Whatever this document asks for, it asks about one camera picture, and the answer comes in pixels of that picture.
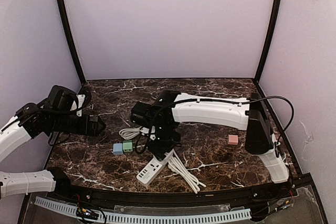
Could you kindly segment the green plug adapter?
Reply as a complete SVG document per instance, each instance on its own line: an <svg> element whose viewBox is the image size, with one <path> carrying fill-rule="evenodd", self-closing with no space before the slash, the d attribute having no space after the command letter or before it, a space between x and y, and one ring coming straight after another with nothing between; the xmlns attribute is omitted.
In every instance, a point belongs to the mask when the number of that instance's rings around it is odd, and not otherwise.
<svg viewBox="0 0 336 224"><path fill-rule="evenodd" d="M123 152L124 153L133 152L133 142L132 142L132 140L123 141L122 147L123 147Z"/></svg>

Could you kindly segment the blue plug adapter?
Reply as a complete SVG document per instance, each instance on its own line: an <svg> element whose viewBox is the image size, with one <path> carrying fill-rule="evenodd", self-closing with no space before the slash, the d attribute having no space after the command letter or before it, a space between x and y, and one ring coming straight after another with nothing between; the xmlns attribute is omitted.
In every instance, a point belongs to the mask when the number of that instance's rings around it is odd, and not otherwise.
<svg viewBox="0 0 336 224"><path fill-rule="evenodd" d="M123 155L123 144L122 143L114 143L112 152L113 152L114 155Z"/></svg>

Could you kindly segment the white cube socket adapter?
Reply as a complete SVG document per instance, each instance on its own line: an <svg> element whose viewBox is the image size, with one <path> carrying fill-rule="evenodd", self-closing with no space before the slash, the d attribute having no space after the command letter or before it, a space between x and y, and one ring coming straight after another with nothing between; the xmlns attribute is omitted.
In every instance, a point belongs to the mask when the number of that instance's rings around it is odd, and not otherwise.
<svg viewBox="0 0 336 224"><path fill-rule="evenodd" d="M153 156L161 164L166 164L174 154L174 149L166 153L154 154Z"/></svg>

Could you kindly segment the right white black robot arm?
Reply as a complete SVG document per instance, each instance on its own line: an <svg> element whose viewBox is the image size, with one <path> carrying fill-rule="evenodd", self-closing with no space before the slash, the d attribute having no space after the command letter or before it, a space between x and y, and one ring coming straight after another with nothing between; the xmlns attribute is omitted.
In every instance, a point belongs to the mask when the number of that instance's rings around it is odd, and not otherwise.
<svg viewBox="0 0 336 224"><path fill-rule="evenodd" d="M181 143L176 131L180 123L205 123L246 131L245 150L258 156L275 184L287 182L290 171L279 150L266 112L264 98L223 99L191 95L174 90L162 91L152 104L137 102L131 110L133 123L147 129L144 150L162 161Z"/></svg>

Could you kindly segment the white power strip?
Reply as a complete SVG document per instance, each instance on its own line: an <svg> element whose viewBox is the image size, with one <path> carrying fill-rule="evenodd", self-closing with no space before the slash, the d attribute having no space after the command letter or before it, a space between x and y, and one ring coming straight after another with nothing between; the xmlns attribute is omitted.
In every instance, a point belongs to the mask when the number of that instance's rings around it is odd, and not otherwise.
<svg viewBox="0 0 336 224"><path fill-rule="evenodd" d="M137 174L136 178L145 187L148 187L150 183L156 178L156 176L162 171L162 169L168 163L166 158L163 161L158 161L156 157L153 157L146 166Z"/></svg>

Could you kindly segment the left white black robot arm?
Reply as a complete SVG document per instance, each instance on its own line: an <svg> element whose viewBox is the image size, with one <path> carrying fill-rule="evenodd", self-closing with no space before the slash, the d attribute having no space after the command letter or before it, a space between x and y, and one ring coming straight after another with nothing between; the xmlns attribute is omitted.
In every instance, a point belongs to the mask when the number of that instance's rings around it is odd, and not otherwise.
<svg viewBox="0 0 336 224"><path fill-rule="evenodd" d="M1 160L41 133L98 136L106 124L98 115L82 112L91 100L89 91L74 91L54 85L47 98L28 103L1 128ZM35 192L67 190L70 180L58 167L29 173L1 172L1 197Z"/></svg>

